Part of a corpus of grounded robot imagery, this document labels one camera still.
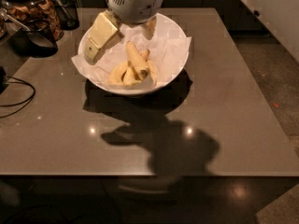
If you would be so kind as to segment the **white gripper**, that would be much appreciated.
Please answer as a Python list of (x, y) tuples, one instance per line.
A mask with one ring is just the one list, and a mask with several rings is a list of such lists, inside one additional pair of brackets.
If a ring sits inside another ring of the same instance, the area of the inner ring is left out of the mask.
[(90, 64), (95, 64), (112, 47), (121, 35), (120, 24), (144, 23), (142, 25), (145, 37), (153, 37), (157, 19), (154, 17), (160, 9), (163, 0), (106, 0), (110, 10), (100, 12), (87, 35), (84, 45), (84, 57)]

